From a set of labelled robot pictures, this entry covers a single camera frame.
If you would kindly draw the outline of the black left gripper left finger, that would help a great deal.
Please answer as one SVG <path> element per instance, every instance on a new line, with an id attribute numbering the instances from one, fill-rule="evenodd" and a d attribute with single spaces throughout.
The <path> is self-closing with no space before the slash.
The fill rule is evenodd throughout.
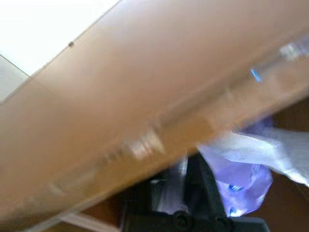
<path id="1" fill-rule="evenodd" d="M 157 212 L 152 208 L 151 181 L 141 181 L 125 191 L 123 217 L 130 214 L 154 216 Z"/>

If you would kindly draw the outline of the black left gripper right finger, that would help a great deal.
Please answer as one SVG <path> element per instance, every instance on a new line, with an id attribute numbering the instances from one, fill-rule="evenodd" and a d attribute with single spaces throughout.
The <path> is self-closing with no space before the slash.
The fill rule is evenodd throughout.
<path id="1" fill-rule="evenodd" d="M 226 217 L 214 174 L 199 152 L 188 159 L 186 205 L 197 218 Z"/>

